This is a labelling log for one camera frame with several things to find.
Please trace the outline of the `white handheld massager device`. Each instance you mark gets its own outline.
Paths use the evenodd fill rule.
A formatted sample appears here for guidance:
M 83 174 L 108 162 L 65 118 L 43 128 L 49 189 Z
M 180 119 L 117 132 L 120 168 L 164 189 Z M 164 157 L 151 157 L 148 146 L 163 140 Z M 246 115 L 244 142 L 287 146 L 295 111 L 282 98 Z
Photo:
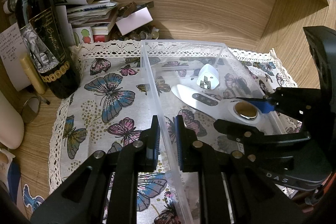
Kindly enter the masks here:
M 263 114 L 256 106 L 245 100 L 234 98 L 219 101 L 181 84 L 173 86 L 171 91 L 188 106 L 215 120 L 222 119 L 253 126 L 267 135 L 284 132 L 284 126 L 276 114 Z

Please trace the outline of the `white power plug adapter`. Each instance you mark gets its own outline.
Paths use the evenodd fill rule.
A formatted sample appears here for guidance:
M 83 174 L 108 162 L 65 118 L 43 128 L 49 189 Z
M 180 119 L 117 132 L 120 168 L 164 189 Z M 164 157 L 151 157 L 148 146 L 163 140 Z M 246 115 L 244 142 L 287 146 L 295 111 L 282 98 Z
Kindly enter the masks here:
M 219 72 L 210 64 L 204 65 L 198 74 L 197 85 L 203 89 L 214 90 L 220 84 Z

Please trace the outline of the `clear plastic storage box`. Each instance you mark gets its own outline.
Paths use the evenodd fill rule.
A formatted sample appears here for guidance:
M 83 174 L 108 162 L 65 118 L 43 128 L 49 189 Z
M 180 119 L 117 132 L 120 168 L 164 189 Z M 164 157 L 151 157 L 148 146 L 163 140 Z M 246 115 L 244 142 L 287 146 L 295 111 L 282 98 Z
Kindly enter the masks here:
M 169 166 L 177 215 L 182 223 L 198 223 L 198 178 L 179 169 L 175 117 L 181 116 L 199 140 L 225 153 L 242 151 L 243 145 L 218 133 L 213 126 L 217 119 L 257 126 L 268 135 L 283 134 L 289 127 L 284 115 L 259 110 L 243 114 L 243 98 L 261 98 L 276 89 L 280 64 L 273 53 L 236 51 L 220 43 L 147 40 L 141 43 L 141 67 L 161 126 L 162 157 Z

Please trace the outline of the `blue cartoon sticker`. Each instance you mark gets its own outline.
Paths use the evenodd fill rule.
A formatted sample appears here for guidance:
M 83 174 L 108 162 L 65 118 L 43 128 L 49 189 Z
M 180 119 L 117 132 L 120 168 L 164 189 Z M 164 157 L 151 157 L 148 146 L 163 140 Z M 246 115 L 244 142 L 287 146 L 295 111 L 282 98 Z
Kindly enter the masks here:
M 33 213 L 45 201 L 42 196 L 32 196 L 27 184 L 23 186 L 23 203 L 26 208 L 30 208 Z

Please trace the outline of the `butterfly print lace cloth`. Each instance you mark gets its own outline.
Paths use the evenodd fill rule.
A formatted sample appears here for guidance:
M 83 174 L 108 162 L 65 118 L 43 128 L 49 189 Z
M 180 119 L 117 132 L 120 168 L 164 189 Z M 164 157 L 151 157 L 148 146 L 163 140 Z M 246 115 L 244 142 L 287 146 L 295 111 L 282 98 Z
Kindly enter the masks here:
M 63 100 L 52 129 L 50 189 L 55 190 L 92 153 L 119 151 L 149 128 L 153 116 L 161 127 L 158 163 L 138 176 L 139 223 L 199 223 L 196 173 L 177 165 L 174 118 L 216 150 L 230 153 L 243 146 L 218 133 L 214 119 L 173 93 L 177 84 L 202 89 L 198 73 L 206 65 L 219 72 L 219 86 L 205 95 L 234 105 L 240 97 L 262 97 L 294 80 L 274 52 L 231 49 L 222 43 L 192 40 L 133 40 L 83 44 L 71 48 L 81 83 Z

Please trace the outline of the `cream ceramic mug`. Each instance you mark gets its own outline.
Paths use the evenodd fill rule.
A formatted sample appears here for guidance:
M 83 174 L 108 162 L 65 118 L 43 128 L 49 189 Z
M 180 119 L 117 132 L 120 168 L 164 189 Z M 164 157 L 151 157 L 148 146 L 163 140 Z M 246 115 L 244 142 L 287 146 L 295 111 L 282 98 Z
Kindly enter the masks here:
M 17 149 L 24 137 L 25 125 L 21 115 L 1 93 L 0 95 L 1 143 L 9 149 Z

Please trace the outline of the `gold marker pen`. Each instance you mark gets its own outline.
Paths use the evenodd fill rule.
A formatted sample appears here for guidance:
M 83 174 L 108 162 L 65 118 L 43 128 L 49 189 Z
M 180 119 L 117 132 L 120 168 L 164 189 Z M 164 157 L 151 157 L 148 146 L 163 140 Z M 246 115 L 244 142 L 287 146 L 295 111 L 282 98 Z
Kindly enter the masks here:
M 45 94 L 47 87 L 42 81 L 38 71 L 33 64 L 31 57 L 27 53 L 23 53 L 19 58 L 20 64 L 26 76 L 30 80 L 32 86 L 39 95 Z

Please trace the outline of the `dark wine bottle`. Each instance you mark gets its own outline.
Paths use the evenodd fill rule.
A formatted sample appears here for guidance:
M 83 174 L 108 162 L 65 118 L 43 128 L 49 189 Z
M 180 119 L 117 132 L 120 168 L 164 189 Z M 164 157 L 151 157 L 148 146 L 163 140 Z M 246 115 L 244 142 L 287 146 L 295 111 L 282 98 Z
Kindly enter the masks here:
M 53 0 L 17 0 L 15 16 L 42 81 L 60 99 L 72 95 L 80 75 L 65 47 Z

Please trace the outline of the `bowl of small trinkets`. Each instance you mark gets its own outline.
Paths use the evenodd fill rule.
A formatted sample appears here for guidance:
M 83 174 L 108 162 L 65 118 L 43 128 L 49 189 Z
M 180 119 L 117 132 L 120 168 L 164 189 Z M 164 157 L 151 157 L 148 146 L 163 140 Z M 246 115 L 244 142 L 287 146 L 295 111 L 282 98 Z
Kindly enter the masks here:
M 126 35 L 122 35 L 121 32 L 117 29 L 112 30 L 108 36 L 109 40 L 156 40 L 159 38 L 159 29 L 153 25 L 139 27 Z

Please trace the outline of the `pink white small box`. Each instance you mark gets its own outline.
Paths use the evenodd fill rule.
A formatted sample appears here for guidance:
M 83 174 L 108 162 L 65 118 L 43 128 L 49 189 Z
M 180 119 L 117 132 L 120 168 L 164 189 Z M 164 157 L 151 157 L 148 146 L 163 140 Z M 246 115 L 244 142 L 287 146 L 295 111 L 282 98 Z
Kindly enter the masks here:
M 140 9 L 126 18 L 121 18 L 116 25 L 122 35 L 126 35 L 135 29 L 153 21 L 153 18 L 147 7 Z

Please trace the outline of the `white paper note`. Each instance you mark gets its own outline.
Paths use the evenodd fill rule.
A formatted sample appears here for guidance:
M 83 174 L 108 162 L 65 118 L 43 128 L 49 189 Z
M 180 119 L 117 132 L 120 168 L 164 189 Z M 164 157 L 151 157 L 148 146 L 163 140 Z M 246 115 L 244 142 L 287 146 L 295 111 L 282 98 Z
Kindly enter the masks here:
M 26 47 L 18 24 L 15 23 L 1 33 L 1 60 L 13 87 L 17 91 L 21 91 L 31 84 L 20 63 L 19 58 L 23 53 L 26 53 Z

